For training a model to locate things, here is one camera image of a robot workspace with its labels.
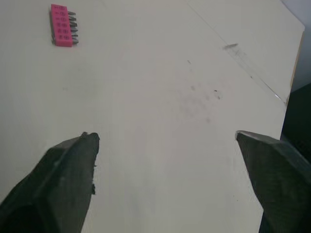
white table surface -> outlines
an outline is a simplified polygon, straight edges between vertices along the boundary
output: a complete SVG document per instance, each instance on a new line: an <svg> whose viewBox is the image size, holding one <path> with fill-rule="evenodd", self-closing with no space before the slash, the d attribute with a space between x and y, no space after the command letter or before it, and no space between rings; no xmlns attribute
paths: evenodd
<svg viewBox="0 0 311 233"><path fill-rule="evenodd" d="M304 26L278 0L63 0L80 42L61 48L51 3L0 2L0 200L98 132L84 233L258 232L234 134L280 137Z"/></svg>

smudge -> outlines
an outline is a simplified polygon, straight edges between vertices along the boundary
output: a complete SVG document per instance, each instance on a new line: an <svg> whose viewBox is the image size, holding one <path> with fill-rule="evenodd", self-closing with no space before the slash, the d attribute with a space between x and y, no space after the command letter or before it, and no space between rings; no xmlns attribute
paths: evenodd
<svg viewBox="0 0 311 233"><path fill-rule="evenodd" d="M234 48L234 47L236 47L238 45L239 45L238 43L231 44L231 45L226 45L226 46L223 46L223 50L228 50L228 49Z"/></svg>
<svg viewBox="0 0 311 233"><path fill-rule="evenodd" d="M215 96L217 99L221 100L221 99L223 98L223 95L222 95L221 91L214 90L213 92L214 92L214 96Z"/></svg>

white wall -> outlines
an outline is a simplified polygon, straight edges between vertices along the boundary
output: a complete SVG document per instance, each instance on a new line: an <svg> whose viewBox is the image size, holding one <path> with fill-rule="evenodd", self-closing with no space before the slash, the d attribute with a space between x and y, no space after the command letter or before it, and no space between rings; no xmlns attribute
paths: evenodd
<svg viewBox="0 0 311 233"><path fill-rule="evenodd" d="M292 91L311 83L311 0L282 0L287 8L306 26Z"/></svg>

black object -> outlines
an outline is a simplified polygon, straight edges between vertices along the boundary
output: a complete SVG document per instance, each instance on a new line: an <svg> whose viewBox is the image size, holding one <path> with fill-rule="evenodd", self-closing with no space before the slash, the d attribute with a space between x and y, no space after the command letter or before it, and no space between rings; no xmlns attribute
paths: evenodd
<svg viewBox="0 0 311 233"><path fill-rule="evenodd" d="M236 139L264 211L259 232L311 232L310 163L287 142L246 131Z"/></svg>
<svg viewBox="0 0 311 233"><path fill-rule="evenodd" d="M311 84L291 93L282 134L311 163Z"/></svg>
<svg viewBox="0 0 311 233"><path fill-rule="evenodd" d="M89 208L96 133L50 148L0 206L1 233L79 233Z"/></svg>

pink screwdriver bit holder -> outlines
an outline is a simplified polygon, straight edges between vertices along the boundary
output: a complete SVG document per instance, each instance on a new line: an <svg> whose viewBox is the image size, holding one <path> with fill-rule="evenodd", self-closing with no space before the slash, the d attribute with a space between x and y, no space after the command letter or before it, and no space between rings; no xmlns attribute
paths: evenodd
<svg viewBox="0 0 311 233"><path fill-rule="evenodd" d="M51 4L52 25L56 46L72 47L70 20L67 7Z"/></svg>

